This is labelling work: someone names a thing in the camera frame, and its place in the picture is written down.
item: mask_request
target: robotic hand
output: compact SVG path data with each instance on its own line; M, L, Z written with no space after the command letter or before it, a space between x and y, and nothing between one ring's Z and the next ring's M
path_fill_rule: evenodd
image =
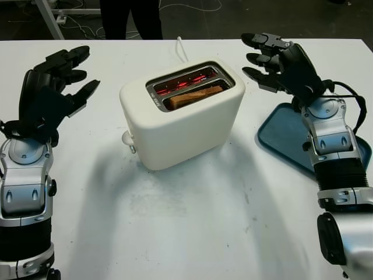
M326 211L317 221L323 256L341 265L345 278L373 279L373 188L355 138L367 113L364 98L344 83L322 81L298 44L266 33L243 34L242 40L262 53L247 54L248 61L268 72L245 67L244 73L261 89L293 95L293 109L308 129L303 150L315 169L318 202ZM353 95L334 94L335 85ZM344 120L346 97L355 97L361 109L353 131Z
M51 243L53 196L57 184L49 176L57 127L65 116L84 108L99 85L93 80L75 95L62 95L66 85L82 81L73 70L89 56L89 47L59 51L29 70L23 81L19 120L0 123L7 140L0 148L0 280L59 280Z

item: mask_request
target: metal frame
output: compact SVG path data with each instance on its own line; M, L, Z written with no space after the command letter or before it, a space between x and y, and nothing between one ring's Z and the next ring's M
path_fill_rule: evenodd
M59 28L54 15L100 15L101 9L51 9L47 0L34 0L39 11L47 24L49 31L51 32L55 40L64 40L61 29Z

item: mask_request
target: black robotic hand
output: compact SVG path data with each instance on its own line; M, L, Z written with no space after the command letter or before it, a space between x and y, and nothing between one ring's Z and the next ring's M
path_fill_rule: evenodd
M0 124L7 138L33 138L41 144L58 144L57 128L64 117L84 108L99 81L93 80L76 94L62 95L66 85L84 80L87 73L75 70L89 56L89 47L61 50L27 71L19 101L19 120Z
M264 67L267 74L251 67L242 69L261 89L285 91L306 106L325 92L327 85L321 81L300 45L267 33L245 33L241 38L246 45L262 53L249 53L246 58L252 64Z

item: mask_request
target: white toaster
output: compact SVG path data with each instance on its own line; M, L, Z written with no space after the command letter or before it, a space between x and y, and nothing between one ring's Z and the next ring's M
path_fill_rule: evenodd
M224 143L245 93L242 79L212 58L187 62L124 86L123 142L151 170Z

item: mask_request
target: robot finger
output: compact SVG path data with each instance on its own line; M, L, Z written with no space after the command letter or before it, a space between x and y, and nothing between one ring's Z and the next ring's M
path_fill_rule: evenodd
M247 77L257 82L259 88L268 90L270 92L277 92L281 89L279 83L277 82L277 74L263 74L261 71L253 69L251 67L243 67L242 69Z

